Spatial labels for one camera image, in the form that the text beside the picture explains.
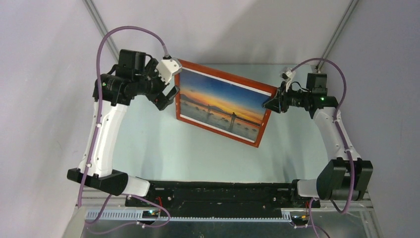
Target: orange sky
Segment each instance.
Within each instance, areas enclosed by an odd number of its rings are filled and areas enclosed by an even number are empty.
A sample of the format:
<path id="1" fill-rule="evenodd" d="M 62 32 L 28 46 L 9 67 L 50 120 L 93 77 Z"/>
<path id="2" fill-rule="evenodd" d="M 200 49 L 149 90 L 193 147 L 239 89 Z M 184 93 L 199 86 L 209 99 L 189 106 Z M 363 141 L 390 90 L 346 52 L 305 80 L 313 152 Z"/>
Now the orange sky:
<path id="1" fill-rule="evenodd" d="M 258 124 L 262 122 L 263 117 L 264 117 L 264 114 L 259 114 L 256 112 L 249 111 L 244 107 L 241 107 L 231 102 L 227 102 L 218 97 L 214 97 L 214 96 L 199 93 L 199 92 L 191 92 L 190 90 L 186 90 L 186 89 L 181 90 L 181 93 L 204 105 L 216 106 L 228 113 L 235 112 L 235 114 L 237 114 L 239 117 L 248 119 Z"/>

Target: wooden frame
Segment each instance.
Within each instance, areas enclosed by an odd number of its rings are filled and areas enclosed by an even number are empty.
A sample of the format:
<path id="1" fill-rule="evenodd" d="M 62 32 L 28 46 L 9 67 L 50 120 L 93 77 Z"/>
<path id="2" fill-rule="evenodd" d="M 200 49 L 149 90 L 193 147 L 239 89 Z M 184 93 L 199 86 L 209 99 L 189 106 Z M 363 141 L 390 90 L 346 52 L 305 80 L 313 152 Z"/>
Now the wooden frame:
<path id="1" fill-rule="evenodd" d="M 277 88 L 188 61 L 180 62 L 182 72 L 175 76 L 175 85 L 180 88 L 175 98 L 176 118 L 259 147 L 271 113 L 259 105 L 274 97 Z"/>

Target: orange frame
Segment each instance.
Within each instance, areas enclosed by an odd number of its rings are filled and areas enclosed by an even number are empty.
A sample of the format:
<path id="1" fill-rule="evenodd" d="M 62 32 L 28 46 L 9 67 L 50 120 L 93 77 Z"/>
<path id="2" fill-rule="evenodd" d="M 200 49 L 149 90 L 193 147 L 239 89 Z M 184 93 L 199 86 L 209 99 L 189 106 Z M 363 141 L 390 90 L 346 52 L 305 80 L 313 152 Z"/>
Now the orange frame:
<path id="1" fill-rule="evenodd" d="M 240 77 L 240 76 L 237 76 L 237 75 L 234 75 L 234 74 L 226 73 L 226 72 L 223 72 L 223 71 L 220 71 L 220 70 L 217 70 L 217 69 L 213 69 L 213 68 L 209 68 L 209 67 L 206 67 L 206 66 L 202 66 L 202 65 L 199 65 L 199 64 L 196 64 L 196 63 L 191 63 L 191 62 L 184 61 L 184 60 L 179 60 L 179 61 L 182 64 L 182 68 L 192 69 L 192 70 L 195 70 L 195 71 L 198 71 L 198 72 L 201 72 L 201 73 L 205 73 L 205 74 L 208 74 L 208 75 L 211 75 L 211 76 L 219 77 L 219 78 L 231 81 L 231 82 L 235 82 L 235 83 L 242 84 L 242 85 L 245 85 L 245 86 L 248 86 L 248 87 L 259 89 L 261 91 L 265 91 L 265 92 L 270 93 L 271 97 L 274 97 L 274 95 L 277 91 L 277 88 L 273 87 L 271 85 L 256 82 L 256 81 L 253 81 L 251 79 L 243 78 L 243 77 Z M 175 85 L 178 86 L 179 88 L 181 88 L 180 74 L 177 74 L 175 76 Z M 185 119 L 185 118 L 181 117 L 180 97 L 181 97 L 180 93 L 178 93 L 175 96 L 176 118 L 178 120 L 189 123 L 189 124 L 192 124 L 192 125 L 195 125 L 195 126 L 198 126 L 198 127 L 201 127 L 203 129 L 209 130 L 211 132 L 229 137 L 231 139 L 240 141 L 242 143 L 252 145 L 252 146 L 257 147 L 257 148 L 259 147 L 261 139 L 262 139 L 264 131 L 265 131 L 265 127 L 267 126 L 267 122 L 268 122 L 268 119 L 269 119 L 270 114 L 271 114 L 270 110 L 265 111 L 265 114 L 264 114 L 264 117 L 262 119 L 262 123 L 261 123 L 261 126 L 260 126 L 260 130 L 259 130 L 257 139 L 255 140 L 255 142 L 250 142 L 248 140 L 238 138 L 236 136 L 225 133 L 223 131 L 213 129 L 211 127 L 208 127 L 208 126 L 205 126 L 205 125 L 202 125 L 202 124 L 199 124 L 199 123 L 196 123 L 194 121 L 191 121 L 191 120 L 188 120 L 188 119 Z"/>

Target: sunset photo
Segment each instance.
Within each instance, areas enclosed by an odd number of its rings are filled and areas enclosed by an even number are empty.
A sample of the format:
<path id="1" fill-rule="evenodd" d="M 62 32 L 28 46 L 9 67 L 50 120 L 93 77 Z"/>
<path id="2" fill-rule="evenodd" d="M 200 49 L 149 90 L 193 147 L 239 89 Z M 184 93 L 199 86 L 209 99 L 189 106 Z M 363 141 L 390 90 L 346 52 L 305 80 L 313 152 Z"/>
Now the sunset photo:
<path id="1" fill-rule="evenodd" d="M 180 73 L 180 116 L 255 142 L 265 115 L 262 104 L 270 93 L 225 79 L 196 73 Z"/>

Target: picture frame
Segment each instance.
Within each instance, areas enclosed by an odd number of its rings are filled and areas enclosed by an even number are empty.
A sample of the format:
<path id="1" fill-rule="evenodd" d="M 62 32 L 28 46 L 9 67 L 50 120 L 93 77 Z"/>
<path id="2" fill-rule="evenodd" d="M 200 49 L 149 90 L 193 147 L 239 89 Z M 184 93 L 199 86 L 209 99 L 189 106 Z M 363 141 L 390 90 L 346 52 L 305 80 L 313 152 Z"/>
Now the picture frame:
<path id="1" fill-rule="evenodd" d="M 175 76 L 176 118 L 211 132 L 259 147 L 270 110 L 262 104 L 277 88 L 234 74 L 179 60 Z"/>

